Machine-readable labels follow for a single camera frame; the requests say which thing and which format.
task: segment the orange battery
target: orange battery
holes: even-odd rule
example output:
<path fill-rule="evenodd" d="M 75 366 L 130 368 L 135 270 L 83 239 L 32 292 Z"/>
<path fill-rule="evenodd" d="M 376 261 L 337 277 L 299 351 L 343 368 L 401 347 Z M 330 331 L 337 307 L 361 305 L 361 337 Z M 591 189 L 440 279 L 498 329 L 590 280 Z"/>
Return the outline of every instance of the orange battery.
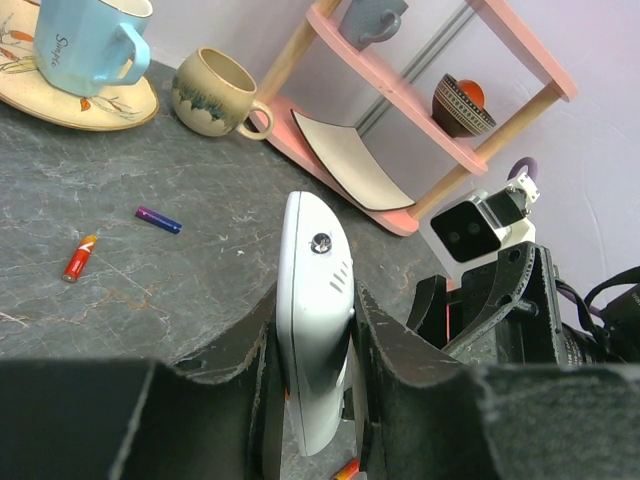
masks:
<path fill-rule="evenodd" d="M 353 480 L 360 473 L 360 461 L 354 458 L 349 464 L 335 474 L 333 480 Z"/>
<path fill-rule="evenodd" d="M 87 260 L 89 260 L 89 255 L 93 252 L 96 243 L 98 242 L 98 237 L 95 235 L 89 235 L 88 237 L 84 237 L 78 245 L 76 252 L 71 257 L 71 261 L 67 268 L 64 269 L 64 273 L 62 274 L 62 279 L 65 282 L 76 283 L 80 274 L 82 273 L 82 269 L 87 264 Z"/>

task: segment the purple battery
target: purple battery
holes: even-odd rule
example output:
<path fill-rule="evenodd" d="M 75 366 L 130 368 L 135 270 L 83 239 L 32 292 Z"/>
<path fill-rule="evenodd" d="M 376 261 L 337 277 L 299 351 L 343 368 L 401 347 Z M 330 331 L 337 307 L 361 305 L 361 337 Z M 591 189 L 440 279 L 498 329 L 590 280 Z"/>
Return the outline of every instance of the purple battery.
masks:
<path fill-rule="evenodd" d="M 136 211 L 136 217 L 141 218 L 145 222 L 149 222 L 156 227 L 160 227 L 167 232 L 178 234 L 180 233 L 180 229 L 182 225 L 176 222 L 175 220 L 171 220 L 170 218 L 165 217 L 164 215 L 160 215 L 157 212 L 154 212 L 150 208 L 147 207 L 138 207 Z"/>

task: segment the pink shelf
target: pink shelf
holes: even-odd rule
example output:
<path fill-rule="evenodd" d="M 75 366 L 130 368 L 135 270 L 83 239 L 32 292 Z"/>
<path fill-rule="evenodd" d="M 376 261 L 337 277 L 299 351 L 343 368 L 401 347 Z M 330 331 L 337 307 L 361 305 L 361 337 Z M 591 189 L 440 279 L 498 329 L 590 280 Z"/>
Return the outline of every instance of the pink shelf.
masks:
<path fill-rule="evenodd" d="M 453 140 L 431 118 L 431 101 L 425 99 L 383 58 L 370 48 L 362 52 L 353 48 L 338 32 L 336 21 L 322 16 L 315 6 L 311 6 L 307 10 L 307 21 L 331 50 L 384 95 L 418 128 L 429 135 L 454 160 L 475 175 L 482 175 L 487 171 L 487 165 L 476 156 L 471 147 Z"/>
<path fill-rule="evenodd" d="M 578 87 L 538 37 L 520 20 L 505 0 L 466 0 L 511 53 L 544 85 L 555 82 L 563 99 L 578 94 Z"/>
<path fill-rule="evenodd" d="M 345 192 L 342 187 L 336 183 L 333 177 L 331 177 L 329 172 L 327 172 L 300 133 L 300 130 L 291 115 L 291 110 L 293 109 L 300 113 L 305 112 L 295 103 L 284 97 L 276 97 L 269 104 L 269 107 L 275 117 L 275 127 L 267 140 L 280 152 L 300 165 L 325 185 L 331 187 L 337 193 L 349 200 L 353 205 L 369 215 L 373 220 L 378 222 L 387 230 L 403 237 L 409 236 L 418 230 L 420 222 L 414 220 L 407 213 L 406 209 L 393 210 L 390 212 L 371 212 L 354 203 L 351 196 Z M 260 131 L 264 130 L 266 127 L 267 120 L 262 113 L 252 113 L 251 121 Z"/>

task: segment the gray mug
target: gray mug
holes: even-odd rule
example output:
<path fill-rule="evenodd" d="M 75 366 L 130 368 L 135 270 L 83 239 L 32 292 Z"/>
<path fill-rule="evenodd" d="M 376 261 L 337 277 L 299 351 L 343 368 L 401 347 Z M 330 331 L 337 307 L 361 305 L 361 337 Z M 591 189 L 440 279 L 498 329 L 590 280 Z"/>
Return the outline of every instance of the gray mug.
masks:
<path fill-rule="evenodd" d="M 357 50 L 384 42 L 400 29 L 404 0 L 352 0 L 338 31 Z"/>

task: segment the dark stone countertop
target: dark stone countertop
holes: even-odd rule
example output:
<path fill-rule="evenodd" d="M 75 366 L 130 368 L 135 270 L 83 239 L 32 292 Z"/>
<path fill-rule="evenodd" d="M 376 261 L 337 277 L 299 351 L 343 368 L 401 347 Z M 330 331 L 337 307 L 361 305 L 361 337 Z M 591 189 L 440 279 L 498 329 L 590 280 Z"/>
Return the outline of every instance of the dark stone countertop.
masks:
<path fill-rule="evenodd" d="M 191 132 L 171 111 L 172 72 L 152 66 L 160 111 L 122 132 L 70 130 L 0 104 L 0 357 L 173 362 L 207 343 L 275 281 L 293 190 L 336 212 L 356 276 L 405 321 L 415 283 L 442 270 L 424 239 L 387 233 L 266 142 Z M 139 205 L 182 232 L 138 220 Z M 99 240 L 82 277 L 63 282 L 79 238 L 92 233 Z M 288 431 L 285 476 L 329 476 L 348 459 L 344 445 L 298 461 Z"/>

